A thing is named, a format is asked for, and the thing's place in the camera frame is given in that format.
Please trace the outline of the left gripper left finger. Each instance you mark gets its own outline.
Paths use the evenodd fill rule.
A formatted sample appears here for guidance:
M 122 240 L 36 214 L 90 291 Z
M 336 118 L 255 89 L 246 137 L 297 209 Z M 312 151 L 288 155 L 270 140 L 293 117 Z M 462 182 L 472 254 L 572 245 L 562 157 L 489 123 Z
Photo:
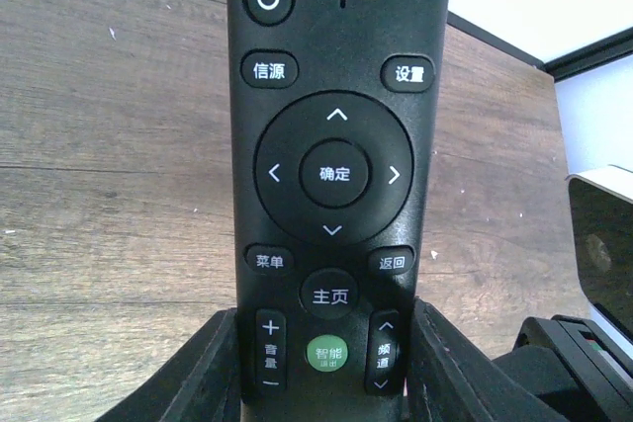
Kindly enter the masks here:
M 159 370 L 100 421 L 238 421 L 236 310 L 216 312 Z

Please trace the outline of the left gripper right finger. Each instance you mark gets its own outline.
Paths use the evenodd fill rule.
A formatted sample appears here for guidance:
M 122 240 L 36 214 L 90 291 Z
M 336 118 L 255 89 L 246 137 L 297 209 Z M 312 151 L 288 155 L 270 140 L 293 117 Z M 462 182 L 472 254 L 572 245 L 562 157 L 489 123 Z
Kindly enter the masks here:
M 506 375 L 432 304 L 414 301 L 407 362 L 410 421 L 564 421 Z

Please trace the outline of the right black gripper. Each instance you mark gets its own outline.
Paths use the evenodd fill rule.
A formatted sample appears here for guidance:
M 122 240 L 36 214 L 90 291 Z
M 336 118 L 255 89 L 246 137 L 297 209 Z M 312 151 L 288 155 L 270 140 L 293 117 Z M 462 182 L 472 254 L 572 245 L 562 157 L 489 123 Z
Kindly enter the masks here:
M 494 363 L 569 421 L 632 419 L 632 357 L 592 320 L 528 317 Z

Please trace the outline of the black remote control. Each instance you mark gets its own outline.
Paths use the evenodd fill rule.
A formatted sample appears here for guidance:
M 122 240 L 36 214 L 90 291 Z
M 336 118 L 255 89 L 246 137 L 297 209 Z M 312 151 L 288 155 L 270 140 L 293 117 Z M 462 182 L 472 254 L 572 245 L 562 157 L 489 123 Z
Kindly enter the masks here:
M 402 389 L 448 0 L 226 0 L 244 399 Z

